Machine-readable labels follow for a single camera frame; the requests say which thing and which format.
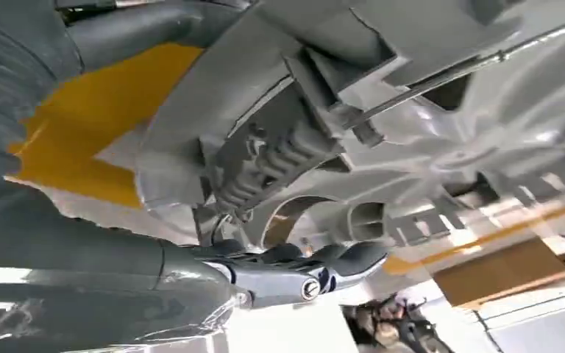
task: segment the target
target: metal bolt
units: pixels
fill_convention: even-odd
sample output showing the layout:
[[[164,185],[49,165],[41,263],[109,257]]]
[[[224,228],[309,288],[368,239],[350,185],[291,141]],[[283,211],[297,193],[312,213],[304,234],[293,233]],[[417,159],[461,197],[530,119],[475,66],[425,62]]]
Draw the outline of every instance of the metal bolt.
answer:
[[[248,302],[248,295],[242,292],[237,293],[237,300],[239,304],[246,304]]]
[[[317,279],[307,279],[302,285],[302,298],[305,300],[313,300],[319,295],[320,289],[321,286],[319,285],[319,282],[317,282]]]

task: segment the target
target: metal rod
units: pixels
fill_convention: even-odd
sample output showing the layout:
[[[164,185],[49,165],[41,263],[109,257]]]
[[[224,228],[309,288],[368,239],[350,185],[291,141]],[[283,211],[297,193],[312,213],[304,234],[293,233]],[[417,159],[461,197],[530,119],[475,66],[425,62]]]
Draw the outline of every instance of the metal rod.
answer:
[[[125,7],[141,6],[163,2],[164,0],[116,0],[116,7],[121,9]]]
[[[468,74],[471,74],[475,71],[479,71],[487,66],[493,65],[493,64],[497,64],[497,63],[502,63],[506,60],[511,59],[512,57],[514,57],[515,55],[520,54],[523,51],[527,51],[528,49],[533,48],[534,46],[537,46],[539,44],[543,44],[546,43],[549,40],[553,40],[556,39],[562,35],[565,35],[565,24],[563,24],[562,26],[556,27],[554,29],[551,29],[550,31],[544,32],[540,35],[535,36],[534,38],[531,38],[529,40],[526,40],[525,42],[521,42],[519,44],[516,44],[515,46],[512,46],[506,50],[500,50],[497,53],[487,56],[487,57],[482,57],[480,59],[477,60],[473,60],[461,65],[457,65],[454,68],[452,68],[451,70],[448,70],[447,72],[445,72],[442,75],[436,76],[426,82],[423,82],[421,84],[415,85],[413,86],[410,90],[407,90],[406,92],[395,96],[392,99],[389,99],[388,101],[374,107],[371,108],[370,110],[367,110],[366,112],[364,112],[363,114],[357,115],[354,118],[349,119],[344,125],[343,128],[348,130],[348,129],[352,129],[355,126],[364,123],[365,121],[368,121],[369,119],[375,117],[378,114],[381,114],[393,107],[396,107],[398,105],[400,105],[401,103],[410,101],[411,99],[414,99],[416,97],[419,97],[420,95],[433,90],[435,88],[441,87],[442,85],[445,85],[446,83],[449,83],[455,79],[459,79],[462,76],[466,76]]]

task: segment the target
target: yellow stripe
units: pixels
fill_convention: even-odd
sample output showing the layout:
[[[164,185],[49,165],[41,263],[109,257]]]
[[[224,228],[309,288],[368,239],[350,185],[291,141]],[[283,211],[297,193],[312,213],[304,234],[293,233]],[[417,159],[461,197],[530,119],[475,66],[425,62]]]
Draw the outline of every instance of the yellow stripe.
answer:
[[[513,235],[516,232],[520,232],[527,228],[534,227],[550,219],[558,218],[565,215],[565,207],[558,208],[557,210],[550,211],[539,217],[528,219],[522,223],[514,224],[512,226],[500,229],[494,233],[491,233],[483,238],[476,240],[473,243],[469,243],[462,246],[455,246],[444,252],[439,252],[438,254],[430,255],[419,262],[409,263],[408,261],[402,260],[398,257],[390,257],[383,266],[383,270],[389,274],[405,274],[414,269],[420,268],[422,266],[429,265],[431,263],[437,263],[438,261],[445,260],[452,256],[460,254],[463,250],[470,249],[475,246],[481,246],[492,241],[506,238]]]

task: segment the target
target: cable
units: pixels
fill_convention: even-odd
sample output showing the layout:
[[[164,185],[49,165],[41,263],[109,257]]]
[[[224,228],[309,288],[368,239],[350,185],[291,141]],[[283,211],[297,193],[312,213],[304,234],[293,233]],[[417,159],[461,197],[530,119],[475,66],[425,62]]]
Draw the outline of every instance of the cable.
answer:
[[[125,7],[154,4],[165,0],[56,0],[55,8],[62,9],[121,9]]]
[[[411,99],[415,99],[416,97],[419,97],[420,95],[428,91],[441,87],[442,85],[445,85],[455,79],[459,79],[468,74],[472,74],[475,71],[479,71],[490,65],[503,63],[504,61],[511,59],[513,56],[518,55],[523,51],[527,51],[534,46],[546,43],[547,41],[558,38],[562,35],[565,35],[565,24],[537,35],[534,38],[516,44],[515,46],[512,46],[506,50],[500,50],[493,55],[481,57],[480,59],[457,65],[445,74],[438,75],[436,77],[433,77],[432,79],[427,80],[426,82],[413,86],[410,90],[398,96],[395,96],[392,99],[389,99],[388,101],[378,105],[377,107],[371,108],[370,110],[367,110],[360,115],[356,115],[355,117],[349,119],[343,125],[343,128],[354,128],[357,125],[374,118],[376,115],[384,113],[385,111],[397,107],[398,105],[410,101]]]

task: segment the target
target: gray hose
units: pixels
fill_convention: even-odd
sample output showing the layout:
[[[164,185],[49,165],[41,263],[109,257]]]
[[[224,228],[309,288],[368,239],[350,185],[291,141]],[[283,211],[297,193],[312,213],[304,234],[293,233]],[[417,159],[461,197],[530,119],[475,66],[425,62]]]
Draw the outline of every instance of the gray hose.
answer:
[[[160,43],[208,47],[236,19],[234,7],[165,1],[76,22],[68,34],[86,71],[125,60]]]

